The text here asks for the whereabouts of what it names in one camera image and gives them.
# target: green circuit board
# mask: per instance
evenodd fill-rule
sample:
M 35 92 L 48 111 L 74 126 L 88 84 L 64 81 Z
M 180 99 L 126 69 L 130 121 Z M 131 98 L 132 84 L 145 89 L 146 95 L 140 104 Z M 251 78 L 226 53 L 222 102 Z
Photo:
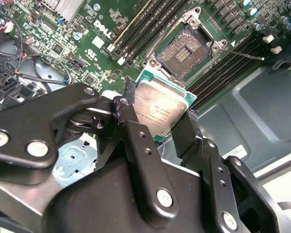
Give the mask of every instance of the green circuit board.
M 284 30 L 280 23 L 282 16 L 291 19 L 289 0 L 252 0 L 250 6 L 242 6 L 241 0 L 225 0 L 224 4 L 232 4 L 233 7 L 230 9 L 233 8 L 236 11 L 234 15 L 239 17 L 237 23 L 242 25 L 240 32 L 235 32 L 236 28 L 231 28 L 231 22 L 228 23 L 225 20 L 226 14 L 220 15 L 221 9 L 216 9 L 214 6 L 217 0 L 187 0 L 179 7 L 170 22 L 165 23 L 153 40 L 142 48 L 129 66 L 120 65 L 117 60 L 112 58 L 113 55 L 108 47 L 119 32 L 123 31 L 139 13 L 140 9 L 136 10 L 136 5 L 146 2 L 146 0 L 85 0 L 80 4 L 73 19 L 64 22 L 60 21 L 62 18 L 60 14 L 53 12 L 47 5 L 42 4 L 43 2 L 34 0 L 19 0 L 13 6 L 0 7 L 0 13 L 13 16 L 21 26 L 24 39 L 33 38 L 33 42 L 28 45 L 32 52 L 55 56 L 70 70 L 75 83 L 87 83 L 99 92 L 107 89 L 122 92 L 125 79 L 136 80 L 143 70 L 144 57 L 149 48 L 159 40 L 164 31 L 168 30 L 172 22 L 195 7 L 201 8 L 199 20 L 211 36 L 217 41 L 226 40 L 227 48 L 230 50 L 237 47 L 254 32 L 253 25 L 258 20 L 262 27 L 272 27 L 283 45 L 285 38 L 291 33 Z M 93 9 L 96 3 L 99 3 L 100 6 L 98 11 Z M 255 7 L 258 12 L 254 16 L 248 16 L 247 12 L 252 7 Z M 185 24 L 178 25 L 155 49 L 155 54 L 168 45 L 185 27 Z M 19 38 L 16 30 L 13 30 L 10 35 Z M 213 65 L 222 57 L 223 55 L 219 56 Z M 198 80 L 198 76 L 194 79 L 192 76 L 211 58 L 209 56 L 196 65 L 183 78 L 183 83 L 188 86 Z M 62 68 L 52 60 L 44 59 L 43 61 L 63 73 Z M 209 68 L 204 67 L 204 72 L 207 72 Z

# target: black metal bracket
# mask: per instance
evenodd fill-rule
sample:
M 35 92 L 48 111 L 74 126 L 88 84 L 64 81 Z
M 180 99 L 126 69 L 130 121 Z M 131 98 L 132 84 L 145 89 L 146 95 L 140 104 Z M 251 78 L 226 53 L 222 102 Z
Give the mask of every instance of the black metal bracket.
M 85 84 L 75 84 L 1 111 L 0 132 L 7 142 L 0 146 L 0 180 L 27 185 L 45 181 L 57 161 L 56 141 L 68 118 L 98 99 L 97 91 Z M 45 156 L 29 154 L 32 142 L 46 145 L 33 147 L 47 150 Z
M 291 233 L 291 220 L 249 168 L 234 156 L 228 157 L 224 164 L 231 174 L 240 218 L 249 231 Z
M 139 124 L 130 100 L 115 97 L 111 107 L 117 129 L 99 156 L 97 167 L 117 158 L 121 155 L 117 150 L 124 147 L 140 214 L 152 226 L 166 227 L 177 216 L 179 204 L 150 131 Z M 168 192 L 172 198 L 171 206 L 159 202 L 159 190 Z
M 203 220 L 210 232 L 249 232 L 241 223 L 228 168 L 221 163 L 217 146 L 203 138 L 194 112 L 185 113 L 172 129 L 177 156 L 182 165 L 203 179 Z M 231 226 L 226 218 L 232 218 Z

